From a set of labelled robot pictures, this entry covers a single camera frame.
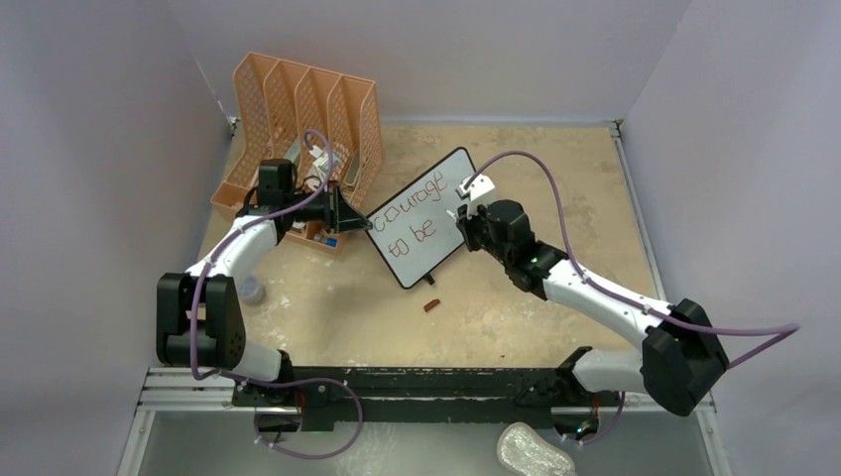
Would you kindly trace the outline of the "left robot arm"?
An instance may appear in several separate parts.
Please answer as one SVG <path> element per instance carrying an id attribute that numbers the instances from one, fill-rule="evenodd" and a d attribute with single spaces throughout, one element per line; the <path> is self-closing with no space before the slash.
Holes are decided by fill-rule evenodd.
<path id="1" fill-rule="evenodd" d="M 258 394 L 273 406 L 295 395 L 292 362 L 287 352 L 247 336 L 239 289 L 296 222 L 317 222 L 333 234 L 373 227 L 338 185 L 325 181 L 315 191 L 302 191 L 297 177 L 288 160 L 262 162 L 257 184 L 225 237 L 186 271 L 163 274 L 156 290 L 156 353 L 162 363 L 189 368 L 197 380 L 219 372 L 257 381 Z"/>

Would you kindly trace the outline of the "black framed whiteboard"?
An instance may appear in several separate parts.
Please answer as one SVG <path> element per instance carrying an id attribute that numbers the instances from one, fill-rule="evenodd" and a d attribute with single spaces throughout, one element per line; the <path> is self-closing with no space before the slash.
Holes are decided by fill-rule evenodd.
<path id="1" fill-rule="evenodd" d="M 402 289 L 424 281 L 463 245 L 450 214 L 464 203 L 458 186 L 475 172 L 458 147 L 368 214 L 366 234 Z"/>

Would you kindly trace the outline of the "brown marker cap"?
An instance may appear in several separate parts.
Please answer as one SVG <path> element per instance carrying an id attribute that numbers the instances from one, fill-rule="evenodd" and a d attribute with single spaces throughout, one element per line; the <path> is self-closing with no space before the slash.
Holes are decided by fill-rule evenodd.
<path id="1" fill-rule="evenodd" d="M 430 312 L 431 310 L 436 308 L 438 305 L 440 305 L 440 300 L 438 298 L 436 298 L 436 299 L 433 299 L 433 300 L 429 301 L 428 303 L 426 303 L 423 306 L 423 310 L 425 312 Z"/>

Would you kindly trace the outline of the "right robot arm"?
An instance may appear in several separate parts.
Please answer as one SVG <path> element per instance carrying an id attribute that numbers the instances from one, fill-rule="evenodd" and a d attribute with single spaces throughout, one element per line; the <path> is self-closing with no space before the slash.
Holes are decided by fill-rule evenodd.
<path id="1" fill-rule="evenodd" d="M 453 218 L 467 249 L 491 255 L 520 291 L 572 308 L 633 345 L 622 352 L 577 350 L 556 378 L 565 401 L 579 404 L 597 392 L 640 393 L 686 417 L 728 370 L 729 357 L 699 303 L 627 297 L 625 288 L 538 240 L 518 202 L 498 200 L 475 211 L 463 204 Z"/>

